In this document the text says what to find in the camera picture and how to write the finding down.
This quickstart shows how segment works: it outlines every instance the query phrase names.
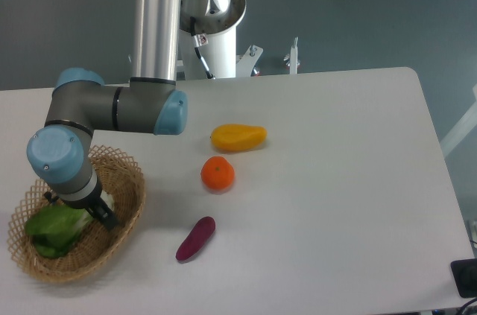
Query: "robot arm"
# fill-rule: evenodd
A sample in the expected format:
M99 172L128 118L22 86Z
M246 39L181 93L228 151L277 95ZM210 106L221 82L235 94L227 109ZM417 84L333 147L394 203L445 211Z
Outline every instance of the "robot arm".
M35 173L58 197L86 209L107 229L118 224L101 199L88 159L95 130L177 135L186 125L187 97L175 89L180 0L136 0L130 86L105 86L84 69L67 69L51 98L45 127L27 146Z

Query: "wicker basket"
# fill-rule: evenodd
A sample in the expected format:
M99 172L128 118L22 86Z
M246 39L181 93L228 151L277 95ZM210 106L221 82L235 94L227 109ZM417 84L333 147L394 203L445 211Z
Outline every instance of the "wicker basket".
M89 159L103 189L113 196L114 212L124 226L108 232L95 220L83 230L79 241L67 255L58 259L43 258L35 250L32 237L27 236L24 230L25 222L48 205L43 194L51 189L38 179L26 192L20 206L16 207L8 231L8 249L12 259L25 273L36 279L61 283L78 280L95 272L124 243L142 213L145 182L133 158L119 149L94 146L89 152Z

